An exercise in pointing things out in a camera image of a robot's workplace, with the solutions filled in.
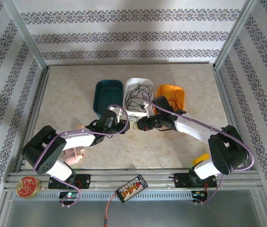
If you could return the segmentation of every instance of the pink object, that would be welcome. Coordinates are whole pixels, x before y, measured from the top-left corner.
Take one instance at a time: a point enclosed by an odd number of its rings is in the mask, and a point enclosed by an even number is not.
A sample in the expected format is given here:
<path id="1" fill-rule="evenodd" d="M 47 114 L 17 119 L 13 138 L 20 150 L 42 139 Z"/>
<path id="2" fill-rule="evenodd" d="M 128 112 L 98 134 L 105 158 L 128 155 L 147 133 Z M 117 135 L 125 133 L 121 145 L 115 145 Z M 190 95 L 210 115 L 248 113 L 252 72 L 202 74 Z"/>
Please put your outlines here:
<path id="1" fill-rule="evenodd" d="M 64 151 L 65 161 L 68 165 L 78 163 L 81 158 L 83 158 L 83 149 L 70 148 Z"/>

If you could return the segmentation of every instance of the red wire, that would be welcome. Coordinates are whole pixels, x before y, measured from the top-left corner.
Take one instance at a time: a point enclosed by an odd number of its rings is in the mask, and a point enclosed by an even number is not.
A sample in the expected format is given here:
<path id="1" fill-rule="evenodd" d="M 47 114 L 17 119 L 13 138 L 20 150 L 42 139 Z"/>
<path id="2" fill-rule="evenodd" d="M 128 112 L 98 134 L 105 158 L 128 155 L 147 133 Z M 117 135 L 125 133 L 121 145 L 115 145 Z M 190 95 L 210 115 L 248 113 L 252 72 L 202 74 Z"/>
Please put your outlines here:
<path id="1" fill-rule="evenodd" d="M 81 189 L 82 183 L 80 181 L 75 181 L 75 183 L 78 182 L 78 188 Z"/>
<path id="2" fill-rule="evenodd" d="M 113 200 L 113 198 L 116 196 L 116 193 L 111 197 L 111 199 L 109 200 L 109 202 L 107 203 L 107 206 L 106 206 L 106 211 L 105 211 L 105 219 L 108 218 L 107 216 L 107 211 L 108 211 L 108 207 L 110 205 L 110 202 Z"/>
<path id="3" fill-rule="evenodd" d="M 208 189 L 208 183 L 207 183 L 207 181 L 205 182 L 205 187 L 206 187 L 205 192 L 207 192 L 207 189 Z"/>
<path id="4" fill-rule="evenodd" d="M 161 96 L 163 95 L 162 88 L 163 88 L 163 86 L 161 85 Z M 171 97 L 170 99 L 167 100 L 168 103 L 170 104 L 170 106 L 172 106 L 172 109 L 174 111 L 182 109 L 182 103 L 180 101 L 178 101 L 178 99 L 176 98 L 176 92 L 174 93 L 174 98 Z"/>

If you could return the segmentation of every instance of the cable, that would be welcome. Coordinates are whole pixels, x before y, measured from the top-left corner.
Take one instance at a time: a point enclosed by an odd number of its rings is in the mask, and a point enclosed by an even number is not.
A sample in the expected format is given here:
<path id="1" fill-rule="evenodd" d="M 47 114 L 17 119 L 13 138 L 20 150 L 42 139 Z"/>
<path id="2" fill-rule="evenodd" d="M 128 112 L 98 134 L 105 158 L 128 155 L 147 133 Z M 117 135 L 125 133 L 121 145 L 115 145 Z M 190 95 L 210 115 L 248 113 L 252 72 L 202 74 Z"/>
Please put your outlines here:
<path id="1" fill-rule="evenodd" d="M 163 88 L 163 85 L 161 85 L 161 95 L 163 95 L 162 88 Z M 178 101 L 177 98 L 176 98 L 176 93 L 177 93 L 177 92 L 179 92 L 179 91 L 175 91 L 175 93 L 174 93 L 174 98 L 171 97 L 170 99 L 167 100 L 168 103 L 169 103 L 169 105 L 172 107 L 172 109 L 173 109 L 174 111 L 176 111 L 176 110 L 182 110 L 182 107 L 183 107 L 183 104 L 182 104 L 180 101 Z"/>
<path id="2" fill-rule="evenodd" d="M 213 196 L 215 196 L 215 194 L 217 193 L 217 190 L 219 189 L 219 187 L 221 186 L 222 182 L 224 181 L 224 176 L 225 175 L 223 175 L 223 177 L 220 180 L 218 186 L 215 188 L 213 194 L 210 197 L 207 197 L 206 201 L 202 202 L 202 204 L 206 204 L 207 202 L 209 202 L 213 198 Z"/>
<path id="3" fill-rule="evenodd" d="M 80 181 L 75 181 L 75 183 L 78 183 L 78 188 L 81 189 L 82 183 Z"/>
<path id="4" fill-rule="evenodd" d="M 153 92 L 153 86 L 152 85 L 138 84 L 138 86 L 135 89 L 128 91 L 128 93 L 125 96 L 125 106 L 126 106 L 127 110 L 141 112 L 141 110 L 134 108 L 134 107 L 141 107 L 141 105 L 144 102 L 143 97 L 138 96 L 141 94 L 141 92 L 146 92 L 148 94 L 148 96 L 151 97 L 152 92 Z"/>
<path id="5" fill-rule="evenodd" d="M 55 177 L 55 176 L 51 176 L 51 177 L 52 177 L 53 179 L 55 179 L 56 181 L 59 181 L 59 182 L 65 184 L 65 185 L 67 185 L 68 187 L 71 187 L 71 188 L 77 190 L 77 192 L 78 192 L 78 197 L 77 197 L 77 199 L 74 200 L 71 204 L 67 205 L 67 207 L 71 207 L 71 206 L 75 205 L 75 204 L 81 199 L 81 197 L 82 197 L 81 190 L 79 190 L 76 186 L 71 185 L 71 184 L 69 184 L 69 183 L 67 183 L 67 182 L 65 182 L 65 181 L 62 181 L 62 180 L 60 180 L 59 178 L 57 178 L 57 177 Z M 62 204 L 63 207 L 65 206 L 65 204 L 63 203 L 63 201 L 64 201 L 65 198 L 66 198 L 66 197 L 64 197 L 64 198 L 62 199 L 62 201 L 61 201 L 61 204 Z"/>
<path id="6" fill-rule="evenodd" d="M 60 136 L 65 136 L 65 135 L 71 135 L 71 134 L 78 134 L 78 133 L 86 133 L 86 134 L 90 134 L 90 135 L 102 135 L 102 136 L 114 136 L 114 135 L 118 135 L 120 133 L 122 133 L 128 126 L 129 123 L 129 116 L 126 112 L 126 110 L 119 106 L 119 105 L 110 105 L 108 106 L 108 108 L 110 107 L 117 107 L 120 108 L 126 115 L 126 123 L 124 128 L 116 133 L 112 133 L 112 134 L 107 134 L 107 133 L 101 133 L 101 132 L 95 132 L 95 131 L 84 131 L 84 130 L 71 130 L 71 131 L 66 131 L 66 132 L 62 132 L 59 135 L 56 135 L 45 147 L 45 149 L 43 150 L 42 154 L 39 156 L 38 160 L 35 162 L 34 167 L 33 167 L 33 171 L 35 171 L 35 169 L 37 168 L 37 166 L 40 164 L 40 161 L 42 160 L 42 158 L 44 157 L 45 153 L 47 152 L 48 148 L 53 144 L 53 142 Z"/>
<path id="7" fill-rule="evenodd" d="M 169 131 L 169 130 L 173 130 L 173 129 L 162 129 L 162 130 L 159 130 L 159 131 Z"/>
<path id="8" fill-rule="evenodd" d="M 110 202 L 113 200 L 113 198 L 114 198 L 115 196 L 116 196 L 116 193 L 110 198 L 109 202 L 107 203 L 106 210 L 105 210 L 104 227 L 107 227 L 107 225 L 108 225 L 108 224 L 107 224 L 107 219 L 108 219 L 107 211 L 108 211 Z"/>
<path id="9" fill-rule="evenodd" d="M 200 121 L 198 121 L 198 120 L 195 120 L 195 119 L 193 119 L 193 118 L 191 118 L 191 117 L 186 117 L 186 116 L 179 115 L 179 114 L 177 114 L 177 113 L 171 112 L 171 111 L 169 111 L 169 110 L 166 110 L 166 109 L 164 109 L 164 108 L 162 108 L 162 107 L 160 107 L 160 106 L 154 104 L 153 102 L 151 102 L 151 101 L 149 100 L 149 97 L 146 96 L 146 93 L 145 93 L 145 92 L 142 93 L 142 96 L 143 96 L 143 98 L 144 98 L 144 100 L 145 100 L 146 102 L 148 102 L 150 105 L 154 106 L 154 107 L 157 108 L 157 109 L 160 109 L 160 110 L 162 110 L 162 111 L 164 111 L 164 112 L 166 112 L 166 113 L 172 114 L 172 115 L 174 115 L 174 116 L 181 117 L 181 118 L 183 118 L 183 119 L 185 119 L 185 120 L 194 122 L 194 123 L 196 123 L 196 124 L 202 126 L 203 128 L 210 129 L 210 130 L 212 130 L 212 131 L 218 132 L 218 133 L 220 133 L 220 134 L 222 134 L 222 135 L 224 135 L 224 136 L 226 136 L 226 137 L 228 137 L 228 138 L 234 140 L 235 142 L 237 142 L 237 143 L 240 144 L 241 146 L 243 146 L 243 147 L 247 150 L 247 152 L 249 153 L 249 157 L 251 158 L 251 163 L 250 163 L 247 167 L 237 168 L 237 169 L 235 169 L 234 171 L 243 171 L 243 170 L 247 170 L 247 169 L 250 169 L 250 168 L 254 165 L 255 158 L 254 158 L 254 155 L 252 154 L 251 149 L 250 149 L 247 145 L 245 145 L 243 142 L 241 142 L 239 139 L 237 139 L 237 138 L 235 138 L 234 136 L 231 136 L 231 135 L 229 135 L 229 134 L 223 132 L 222 130 L 219 130 L 219 129 L 217 129 L 217 128 L 214 128 L 214 127 L 212 127 L 212 126 L 210 126 L 210 125 L 208 125 L 208 124 L 205 124 L 205 123 L 203 123 L 203 122 L 200 122 Z"/>
<path id="10" fill-rule="evenodd" d="M 205 192 L 208 192 L 208 183 L 207 183 L 207 181 L 205 182 Z"/>
<path id="11" fill-rule="evenodd" d="M 133 126 L 132 126 L 133 129 L 137 129 L 135 126 L 136 126 L 138 120 L 139 120 L 139 117 L 136 117 L 134 114 L 131 114 L 131 117 L 129 118 L 129 121 L 133 122 Z"/>

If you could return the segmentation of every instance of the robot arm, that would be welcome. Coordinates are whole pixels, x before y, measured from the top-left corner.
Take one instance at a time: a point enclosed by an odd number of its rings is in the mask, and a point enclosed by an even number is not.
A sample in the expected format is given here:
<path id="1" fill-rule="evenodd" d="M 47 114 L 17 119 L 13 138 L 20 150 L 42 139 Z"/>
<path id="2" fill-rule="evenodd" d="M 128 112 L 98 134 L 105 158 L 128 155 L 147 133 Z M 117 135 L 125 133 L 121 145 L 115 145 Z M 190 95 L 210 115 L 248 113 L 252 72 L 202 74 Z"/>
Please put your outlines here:
<path id="1" fill-rule="evenodd" d="M 96 132 L 102 134 L 120 132 L 126 124 L 125 121 L 120 121 L 118 113 L 119 110 L 107 110 L 99 120 L 92 121 L 85 129 L 77 130 L 77 132 L 71 134 L 64 133 L 61 136 L 58 136 L 57 132 L 47 125 L 23 147 L 23 158 L 31 166 L 38 163 L 35 167 L 38 174 L 49 174 L 61 181 L 73 184 L 76 174 L 69 165 L 58 160 L 61 152 L 69 148 L 89 147 L 102 142 L 105 136 L 96 134 Z"/>
<path id="2" fill-rule="evenodd" d="M 164 96 L 157 97 L 152 102 L 163 109 L 174 112 Z M 196 164 L 190 171 L 190 179 L 195 184 L 197 184 L 197 181 L 212 175 L 228 175 L 248 159 L 246 149 L 223 134 L 202 127 L 194 121 L 163 112 L 157 108 L 156 111 L 158 114 L 143 117 L 137 122 L 139 130 L 148 131 L 165 126 L 169 129 L 191 135 L 209 146 L 210 158 Z M 186 118 L 190 117 L 182 110 L 178 110 L 175 113 L 184 115 Z M 242 141 L 237 130 L 231 125 L 221 128 L 221 131 Z"/>

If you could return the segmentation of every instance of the wall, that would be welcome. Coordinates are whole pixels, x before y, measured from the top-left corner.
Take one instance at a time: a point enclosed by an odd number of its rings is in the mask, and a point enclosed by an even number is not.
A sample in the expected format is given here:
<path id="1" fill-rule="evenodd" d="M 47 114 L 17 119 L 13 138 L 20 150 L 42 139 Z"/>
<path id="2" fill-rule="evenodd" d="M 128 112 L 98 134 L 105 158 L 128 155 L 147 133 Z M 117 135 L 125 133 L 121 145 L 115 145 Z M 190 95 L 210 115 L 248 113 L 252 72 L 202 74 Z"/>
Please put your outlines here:
<path id="1" fill-rule="evenodd" d="M 267 195 L 267 0 L 258 1 L 220 73 Z"/>
<path id="2" fill-rule="evenodd" d="M 213 63 L 245 0 L 16 0 L 47 64 Z"/>
<path id="3" fill-rule="evenodd" d="M 0 196 L 12 171 L 41 69 L 0 1 Z"/>

